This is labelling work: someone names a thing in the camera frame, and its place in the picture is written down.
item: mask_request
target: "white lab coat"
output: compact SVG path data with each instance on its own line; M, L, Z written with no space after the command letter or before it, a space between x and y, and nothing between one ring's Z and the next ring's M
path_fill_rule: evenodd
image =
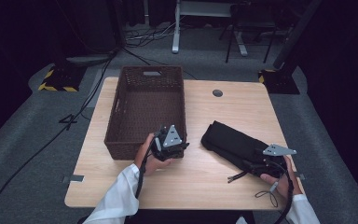
M139 169L135 164L125 168L84 223L123 224L126 216L134 215L139 207L139 201L135 198L138 178ZM304 194L293 197L286 218L299 224L320 223ZM246 221L241 217L237 223L246 224Z

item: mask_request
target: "black bag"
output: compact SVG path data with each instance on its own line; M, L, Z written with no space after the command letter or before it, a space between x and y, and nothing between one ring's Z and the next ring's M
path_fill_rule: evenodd
M286 170L283 156L263 154L263 150L269 145L218 121L214 121L208 127L201 138L201 143L206 149L214 151L243 170L241 176L250 173L257 176L268 174L280 178ZM282 169L277 165L268 165L271 161L279 164Z

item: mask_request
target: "left hand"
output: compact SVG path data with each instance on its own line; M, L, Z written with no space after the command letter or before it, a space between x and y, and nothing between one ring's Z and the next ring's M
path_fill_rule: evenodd
M149 145L151 141L153 140L154 134L150 133L145 142L139 147L138 153L135 156L134 164L140 169L142 165L142 160L145 157L145 154L147 152L147 149L149 148ZM147 158L146 162L146 171L145 175L152 175L157 169L164 168L168 165L170 165L173 162L173 159L167 159L166 161L160 161L156 159L153 155L150 155Z
M283 156L283 157L284 160L286 161L287 172L289 173L290 179L293 182L293 187L294 187L293 195L302 194L303 192L301 191L300 186L298 185L297 177L292 168L292 161L287 156ZM287 190L289 190L289 183L287 181L286 175L283 175L280 179L278 179L271 175L262 174L260 178L262 178L270 185L273 185L275 182L278 182L277 191L283 196L284 199L287 200Z

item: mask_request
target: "cord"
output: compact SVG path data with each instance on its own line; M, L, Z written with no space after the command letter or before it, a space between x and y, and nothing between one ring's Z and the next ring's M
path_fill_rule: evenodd
M126 40L132 40L132 39L140 39L139 43L138 44L130 44L130 43L127 43L126 46L129 47L129 48L138 48L138 47L144 47L146 45L148 45L149 43L151 43L152 41L154 40L160 40L160 39L163 39L165 37L167 37L168 35L173 35L173 33L168 33L168 34L165 34L165 32L167 31L171 31L173 30L173 26L176 24L176 22L172 23L171 25L169 25L168 27L166 28L162 28L162 29L159 29L159 30L163 30L161 33L157 33L157 30L153 31L153 33L151 34L148 34L148 32L150 31L150 29L148 29L145 33L143 33L142 35L136 35L136 36L131 36L129 38L127 38Z
M102 59L98 59L98 60L90 60L90 61L84 61L84 62L68 60L68 62L71 63L75 67L90 67L90 66L101 64L101 63L106 63L107 61L109 61L109 59L111 57L116 56L118 50L119 49L115 49L113 52L106 55L106 58L102 58Z
M288 224L290 224L289 220L287 220L287 217L285 217L284 220L285 220Z
M83 119L88 119L88 120L90 120L90 118L87 118L83 113L81 113L80 115L81 115L81 117L83 117Z
M243 172L240 172L239 174L237 175L234 175L234 176L229 176L227 179L228 179L228 184L231 183L232 181L236 180L236 179L239 179L243 176L245 176L246 174L248 174L248 172L246 171L243 171Z
M124 50L124 52L130 54L131 56L134 56L135 58L141 60L142 62L146 63L147 65L151 65L150 63L148 63L147 61L145 61L141 56L138 56L138 55L136 55L136 54L130 52L130 51L127 50L127 49L124 49L124 48L123 48L123 50Z
M142 185L144 183L144 174L146 172L146 162L147 162L147 158L150 156L149 152L150 149L152 148L152 144L154 143L154 141L155 140L153 138L153 140L149 144L149 147L147 148L144 159L142 160L141 167L139 168L138 188L136 189L135 198L138 198L139 194L141 193Z
M295 188L293 186L293 181L292 179L290 179L290 175L289 172L285 169L283 169L283 167L280 166L280 164L274 162L274 161L270 161L265 159L264 162L267 164L267 166L269 165L274 165L276 167L278 167L279 169L281 169L283 171L283 173L287 176L287 182L289 183L289 189L287 190L287 203L286 203L286 207L284 208L283 212L281 213L281 216L278 218L278 220L275 222L275 224L279 224L283 221L284 218L286 218L287 213L289 212L291 206L292 206L292 201L293 201L293 189Z
M106 64L103 66L103 70L102 70L102 75L101 78L97 84L97 86L100 85L104 73L106 71L107 66L110 64L110 62L112 62L114 57L110 58L110 60L108 62L106 62ZM72 124L72 122L83 112L83 110L86 108L86 106L90 103L92 96L95 95L94 91L85 101L85 103L83 103L83 105L81 106L80 110L77 112L76 115L74 115L73 117L71 117L71 119L69 120L69 122L56 134L54 135L46 144L44 144L39 150L36 151L36 153L30 158L28 159L8 180L7 182L2 186L2 188L0 188L0 195L2 194L2 192L4 191L4 189L7 187L7 185L11 182L11 180L31 161L33 160L37 155L39 155L43 150L45 150L46 147L48 147L58 136L60 136L63 131L66 130L66 128Z
M274 207L278 207L278 200L277 198L275 197L275 195L271 192L271 191L260 191L258 192L257 194L255 194L255 197L256 198L260 198L266 194L269 194L269 199L271 200L271 203Z

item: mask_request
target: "woven basket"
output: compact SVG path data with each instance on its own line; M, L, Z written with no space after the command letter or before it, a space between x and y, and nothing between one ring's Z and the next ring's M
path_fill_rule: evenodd
M104 143L114 160L133 160L149 133L175 128L186 141L185 93L180 66L124 66Z

